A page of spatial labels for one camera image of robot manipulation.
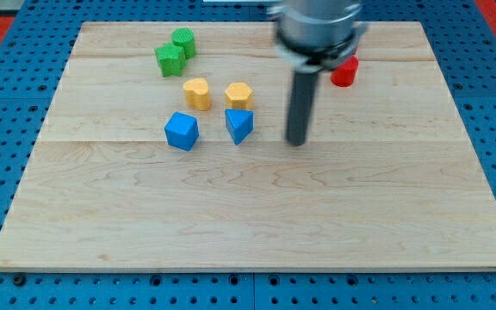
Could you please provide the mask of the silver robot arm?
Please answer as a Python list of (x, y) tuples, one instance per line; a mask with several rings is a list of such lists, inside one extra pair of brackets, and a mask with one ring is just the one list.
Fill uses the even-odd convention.
[(276, 50), (295, 71), (332, 71), (356, 53), (368, 22), (352, 0), (282, 0), (268, 9)]

